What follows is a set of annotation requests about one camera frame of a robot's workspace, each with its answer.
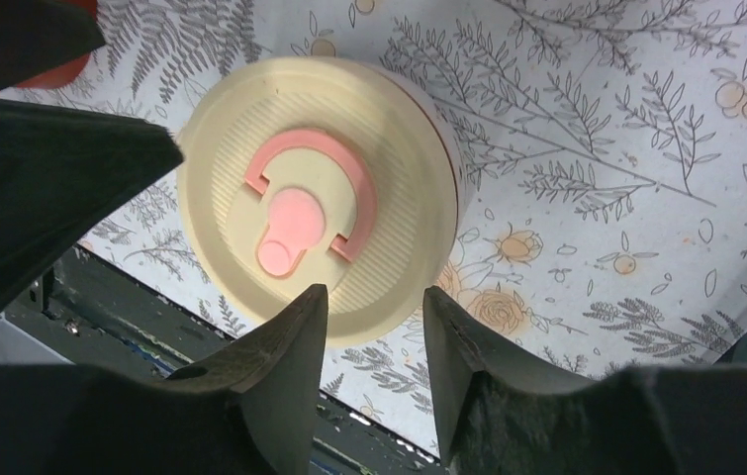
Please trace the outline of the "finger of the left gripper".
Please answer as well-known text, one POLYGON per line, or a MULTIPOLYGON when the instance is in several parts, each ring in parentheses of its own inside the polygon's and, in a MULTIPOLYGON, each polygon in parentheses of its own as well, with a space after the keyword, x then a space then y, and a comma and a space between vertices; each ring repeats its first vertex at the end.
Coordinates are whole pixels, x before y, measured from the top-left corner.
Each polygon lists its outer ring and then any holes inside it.
POLYGON ((65 1, 0 1, 0 91, 103 47, 84 9, 65 1))
POLYGON ((0 99, 0 312, 182 159, 141 119, 0 99))

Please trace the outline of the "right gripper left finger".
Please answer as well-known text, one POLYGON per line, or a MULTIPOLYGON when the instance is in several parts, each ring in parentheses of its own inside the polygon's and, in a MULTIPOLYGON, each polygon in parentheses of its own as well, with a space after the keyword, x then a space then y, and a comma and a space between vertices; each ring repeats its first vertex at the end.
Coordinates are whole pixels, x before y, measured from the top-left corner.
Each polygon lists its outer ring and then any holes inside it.
POLYGON ((305 474, 327 332, 314 284, 164 379, 0 365, 0 474, 305 474))

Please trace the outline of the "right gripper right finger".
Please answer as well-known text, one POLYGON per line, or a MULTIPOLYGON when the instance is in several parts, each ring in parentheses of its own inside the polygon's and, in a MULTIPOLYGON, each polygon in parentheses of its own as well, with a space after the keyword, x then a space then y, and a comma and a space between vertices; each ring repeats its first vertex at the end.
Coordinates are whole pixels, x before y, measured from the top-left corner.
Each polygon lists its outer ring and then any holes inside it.
POLYGON ((453 474, 747 474, 747 364, 564 370, 422 303, 442 465, 453 474))

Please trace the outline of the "cream lid pink handle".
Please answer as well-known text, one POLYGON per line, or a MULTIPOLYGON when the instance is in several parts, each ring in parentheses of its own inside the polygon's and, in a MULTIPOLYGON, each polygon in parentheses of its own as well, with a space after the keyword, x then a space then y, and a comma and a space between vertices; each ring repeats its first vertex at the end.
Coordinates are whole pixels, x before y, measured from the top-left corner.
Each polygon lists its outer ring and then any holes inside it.
POLYGON ((475 193, 430 96, 349 59, 242 67, 177 141, 184 228, 211 281, 258 323, 326 286, 330 346, 376 339, 420 306, 475 193))

